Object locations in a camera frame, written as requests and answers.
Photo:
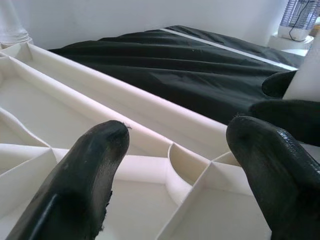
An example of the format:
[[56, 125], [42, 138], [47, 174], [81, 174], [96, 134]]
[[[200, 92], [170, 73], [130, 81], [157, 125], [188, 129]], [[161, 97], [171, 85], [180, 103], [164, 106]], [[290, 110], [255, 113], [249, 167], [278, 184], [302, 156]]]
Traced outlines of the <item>white box stand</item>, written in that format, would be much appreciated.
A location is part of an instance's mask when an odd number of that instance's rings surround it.
[[313, 41], [314, 37], [309, 35], [303, 41], [294, 41], [291, 39], [278, 37], [278, 34], [275, 33], [269, 38], [267, 46], [269, 48], [286, 53], [305, 56], [308, 53]]

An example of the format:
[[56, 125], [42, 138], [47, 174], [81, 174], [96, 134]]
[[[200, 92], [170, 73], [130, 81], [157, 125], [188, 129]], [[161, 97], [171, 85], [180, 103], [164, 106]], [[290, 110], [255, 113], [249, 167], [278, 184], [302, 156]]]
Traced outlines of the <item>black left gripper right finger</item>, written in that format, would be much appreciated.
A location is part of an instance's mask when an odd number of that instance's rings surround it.
[[320, 240], [320, 162], [285, 129], [237, 116], [226, 140], [271, 230], [270, 240]]

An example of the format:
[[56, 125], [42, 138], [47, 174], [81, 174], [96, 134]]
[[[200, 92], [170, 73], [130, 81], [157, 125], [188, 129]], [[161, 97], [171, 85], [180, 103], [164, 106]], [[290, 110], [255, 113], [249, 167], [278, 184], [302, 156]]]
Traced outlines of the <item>white blue striped appliance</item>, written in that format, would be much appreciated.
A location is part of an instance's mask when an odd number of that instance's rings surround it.
[[320, 0], [288, 0], [277, 35], [295, 42], [304, 41], [320, 14]]

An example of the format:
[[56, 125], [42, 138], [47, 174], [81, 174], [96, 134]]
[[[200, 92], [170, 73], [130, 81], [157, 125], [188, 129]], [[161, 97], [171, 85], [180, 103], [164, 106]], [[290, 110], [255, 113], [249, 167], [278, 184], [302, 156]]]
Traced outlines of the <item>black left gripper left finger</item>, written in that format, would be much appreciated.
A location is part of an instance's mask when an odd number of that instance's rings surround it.
[[95, 240], [129, 145], [128, 127], [117, 120], [99, 123], [81, 135], [5, 240]]

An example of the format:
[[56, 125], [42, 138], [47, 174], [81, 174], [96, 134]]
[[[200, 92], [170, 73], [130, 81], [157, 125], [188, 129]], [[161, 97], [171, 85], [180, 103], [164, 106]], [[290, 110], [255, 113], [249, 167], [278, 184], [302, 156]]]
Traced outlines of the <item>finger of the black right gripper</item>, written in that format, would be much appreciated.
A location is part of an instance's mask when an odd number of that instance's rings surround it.
[[320, 147], [320, 102], [266, 100], [253, 104], [249, 113], [286, 130], [300, 142]]
[[296, 71], [278, 72], [268, 77], [261, 85], [263, 93], [274, 98], [283, 98]]

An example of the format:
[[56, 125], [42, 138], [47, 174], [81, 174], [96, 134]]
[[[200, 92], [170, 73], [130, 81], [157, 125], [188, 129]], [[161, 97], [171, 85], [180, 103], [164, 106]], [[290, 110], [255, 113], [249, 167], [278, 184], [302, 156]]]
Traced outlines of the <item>white plastic table leg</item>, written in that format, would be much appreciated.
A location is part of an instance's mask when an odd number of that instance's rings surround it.
[[33, 43], [23, 27], [11, 0], [0, 0], [0, 49], [21, 43]]
[[320, 32], [292, 78], [283, 99], [320, 102]]

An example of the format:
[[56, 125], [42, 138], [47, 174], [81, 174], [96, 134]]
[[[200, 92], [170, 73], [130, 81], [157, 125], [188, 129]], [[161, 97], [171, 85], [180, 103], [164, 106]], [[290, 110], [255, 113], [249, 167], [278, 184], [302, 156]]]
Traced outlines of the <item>white plastic table top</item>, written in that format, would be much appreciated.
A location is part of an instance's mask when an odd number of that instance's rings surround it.
[[0, 48], [0, 240], [76, 140], [127, 125], [96, 240], [270, 240], [227, 127], [29, 43]]

